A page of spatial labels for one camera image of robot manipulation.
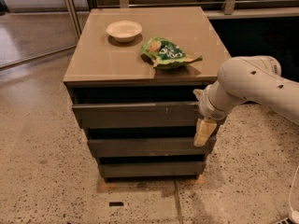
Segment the cable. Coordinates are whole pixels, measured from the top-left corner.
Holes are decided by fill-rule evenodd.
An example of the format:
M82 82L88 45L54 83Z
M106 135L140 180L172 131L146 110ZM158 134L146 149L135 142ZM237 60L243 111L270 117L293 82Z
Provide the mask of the cable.
M289 193L289 207L290 207L290 209L291 209L292 212L293 212L293 209L292 209L292 206L291 206L291 194L292 194L292 187L293 187L293 184L294 184L295 179L296 179L296 176L297 176L297 174L298 174L298 170L299 170L299 165L298 165L298 167L297 167L295 176L294 176L294 178L293 178L293 180L292 180L292 184L291 184L291 188L290 188L290 193Z

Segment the snack bag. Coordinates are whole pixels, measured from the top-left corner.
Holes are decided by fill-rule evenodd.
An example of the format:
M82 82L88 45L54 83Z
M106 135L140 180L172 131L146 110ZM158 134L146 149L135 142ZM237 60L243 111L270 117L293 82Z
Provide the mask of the snack bag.
M161 37L153 37L148 42L145 42L140 52L153 61L154 68L164 70L203 60L202 56L196 59L190 57L179 46Z

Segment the bowl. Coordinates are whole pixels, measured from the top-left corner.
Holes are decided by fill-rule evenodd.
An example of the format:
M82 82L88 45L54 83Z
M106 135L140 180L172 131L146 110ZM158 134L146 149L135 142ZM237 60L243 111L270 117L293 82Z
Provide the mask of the bowl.
M141 33L142 26L135 21L116 21L111 23L106 31L118 42L128 43Z

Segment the terrazzo floor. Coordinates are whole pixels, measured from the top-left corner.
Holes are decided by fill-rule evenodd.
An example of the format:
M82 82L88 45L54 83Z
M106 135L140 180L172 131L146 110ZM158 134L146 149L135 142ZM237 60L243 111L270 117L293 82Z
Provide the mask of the terrazzo floor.
M66 14L0 16L0 64L74 42ZM72 53L0 72L1 224L267 224L287 216L299 127L256 104L229 115L199 179L106 184L62 82ZM299 209L299 178L291 201Z

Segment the drawer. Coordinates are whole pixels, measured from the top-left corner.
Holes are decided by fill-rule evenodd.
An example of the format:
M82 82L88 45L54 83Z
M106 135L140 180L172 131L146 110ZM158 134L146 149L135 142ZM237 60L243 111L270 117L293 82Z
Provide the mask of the drawer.
M69 87L74 104L115 104L196 101L194 89L206 85L158 85L116 87Z
M216 143L216 136L210 137L203 147L193 145L193 137L136 138L89 140L93 156L107 157L153 157L209 154Z
M82 129L195 126L198 102L73 105Z
M204 161L176 161L155 163L127 163L100 165L103 178L147 177L147 176L199 176L204 172Z

